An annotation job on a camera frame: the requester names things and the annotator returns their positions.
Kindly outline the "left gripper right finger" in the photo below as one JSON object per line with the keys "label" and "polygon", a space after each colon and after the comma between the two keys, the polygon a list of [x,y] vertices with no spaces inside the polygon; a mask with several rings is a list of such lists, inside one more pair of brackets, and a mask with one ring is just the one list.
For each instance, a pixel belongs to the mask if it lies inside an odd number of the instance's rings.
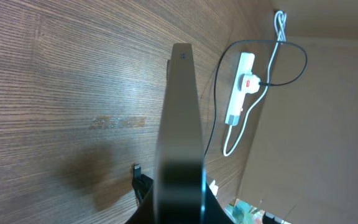
{"label": "left gripper right finger", "polygon": [[232,220],[217,200],[219,187],[211,177],[206,178],[206,196],[204,206],[204,224],[230,224]]}

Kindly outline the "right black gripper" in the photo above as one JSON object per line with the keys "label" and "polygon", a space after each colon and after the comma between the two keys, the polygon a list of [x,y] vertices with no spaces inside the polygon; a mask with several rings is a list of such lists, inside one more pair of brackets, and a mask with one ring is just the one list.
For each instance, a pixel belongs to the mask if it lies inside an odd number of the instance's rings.
{"label": "right black gripper", "polygon": [[153,183],[154,180],[145,174],[134,174],[132,179],[132,187],[134,189],[139,205],[141,205],[144,201],[144,198],[152,188]]}

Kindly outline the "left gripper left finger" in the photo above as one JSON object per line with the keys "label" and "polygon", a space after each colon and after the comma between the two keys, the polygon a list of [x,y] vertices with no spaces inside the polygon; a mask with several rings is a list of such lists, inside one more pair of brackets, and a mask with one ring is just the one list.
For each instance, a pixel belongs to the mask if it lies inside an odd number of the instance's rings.
{"label": "left gripper left finger", "polygon": [[139,207],[126,224],[155,224],[153,185],[148,191],[135,189],[135,195],[139,201]]}

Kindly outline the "cyan screen smartphone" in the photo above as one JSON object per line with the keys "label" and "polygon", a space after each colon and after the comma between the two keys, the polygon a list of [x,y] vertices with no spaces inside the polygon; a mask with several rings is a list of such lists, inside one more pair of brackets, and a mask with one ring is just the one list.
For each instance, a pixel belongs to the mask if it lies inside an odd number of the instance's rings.
{"label": "cyan screen smartphone", "polygon": [[157,223],[201,223],[206,177],[191,44],[172,48],[156,152]]}

